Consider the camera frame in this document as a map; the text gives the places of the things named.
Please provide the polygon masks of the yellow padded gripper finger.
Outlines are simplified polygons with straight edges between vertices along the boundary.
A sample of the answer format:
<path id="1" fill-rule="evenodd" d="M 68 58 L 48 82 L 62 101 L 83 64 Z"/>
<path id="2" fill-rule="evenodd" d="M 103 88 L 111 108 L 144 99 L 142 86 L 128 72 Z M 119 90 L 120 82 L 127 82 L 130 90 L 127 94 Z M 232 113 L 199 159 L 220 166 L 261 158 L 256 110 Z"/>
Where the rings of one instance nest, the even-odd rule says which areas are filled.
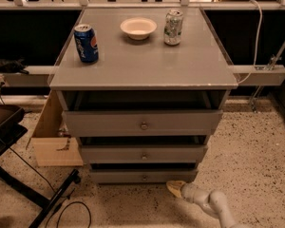
<path id="1" fill-rule="evenodd" d="M 170 180 L 166 183 L 166 187 L 176 198 L 181 198 L 181 189 L 185 184 L 183 180 Z"/>

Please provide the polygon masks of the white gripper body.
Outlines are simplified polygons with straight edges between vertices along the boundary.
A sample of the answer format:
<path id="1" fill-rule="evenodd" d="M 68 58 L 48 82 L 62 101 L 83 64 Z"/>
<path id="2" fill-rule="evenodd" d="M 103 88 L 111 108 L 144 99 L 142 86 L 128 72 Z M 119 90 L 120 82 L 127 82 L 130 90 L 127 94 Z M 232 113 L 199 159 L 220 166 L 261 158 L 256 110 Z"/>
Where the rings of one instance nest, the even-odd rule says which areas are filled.
<path id="1" fill-rule="evenodd" d="M 186 183 L 180 189 L 181 197 L 189 203 L 194 203 L 204 212 L 210 212 L 210 193 L 197 187 L 194 183 Z"/>

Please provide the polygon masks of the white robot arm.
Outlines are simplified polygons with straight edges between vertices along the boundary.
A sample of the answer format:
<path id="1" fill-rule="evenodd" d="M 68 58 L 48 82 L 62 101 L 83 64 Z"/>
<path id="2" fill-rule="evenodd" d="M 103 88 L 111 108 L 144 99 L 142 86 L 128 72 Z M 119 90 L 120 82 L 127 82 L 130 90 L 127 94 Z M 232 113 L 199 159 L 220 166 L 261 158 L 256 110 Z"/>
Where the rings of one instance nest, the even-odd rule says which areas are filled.
<path id="1" fill-rule="evenodd" d="M 196 204 L 204 213 L 218 219 L 220 228 L 250 228 L 237 222 L 229 208 L 226 195 L 219 190 L 206 191 L 193 182 L 170 180 L 167 189 L 177 198 Z"/>

